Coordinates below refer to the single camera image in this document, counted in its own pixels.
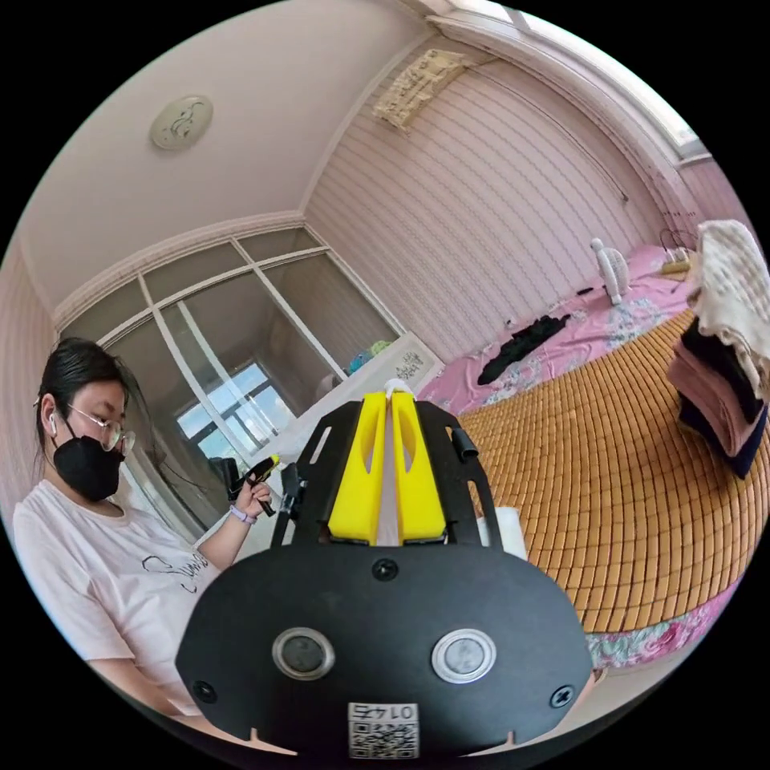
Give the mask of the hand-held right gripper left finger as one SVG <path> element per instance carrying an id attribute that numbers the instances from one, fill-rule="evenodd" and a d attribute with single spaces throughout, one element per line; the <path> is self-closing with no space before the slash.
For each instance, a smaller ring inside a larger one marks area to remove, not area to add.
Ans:
<path id="1" fill-rule="evenodd" d="M 338 493 L 328 520 L 337 541 L 375 545 L 383 490 L 387 397 L 368 394 L 353 432 Z"/>

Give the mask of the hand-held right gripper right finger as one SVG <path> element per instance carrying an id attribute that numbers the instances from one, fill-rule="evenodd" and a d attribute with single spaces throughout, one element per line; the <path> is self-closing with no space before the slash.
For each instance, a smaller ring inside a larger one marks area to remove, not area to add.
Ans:
<path id="1" fill-rule="evenodd" d="M 391 394 L 391 422 L 399 543 L 442 542 L 446 520 L 412 394 Z"/>

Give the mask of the person's left hand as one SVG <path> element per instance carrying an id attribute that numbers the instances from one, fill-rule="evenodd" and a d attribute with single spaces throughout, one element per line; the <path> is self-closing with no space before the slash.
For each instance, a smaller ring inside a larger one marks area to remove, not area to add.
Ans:
<path id="1" fill-rule="evenodd" d="M 233 504 L 237 517 L 245 523 L 253 523 L 265 512 L 265 505 L 271 502 L 270 487 L 264 482 L 247 480 L 241 487 Z"/>

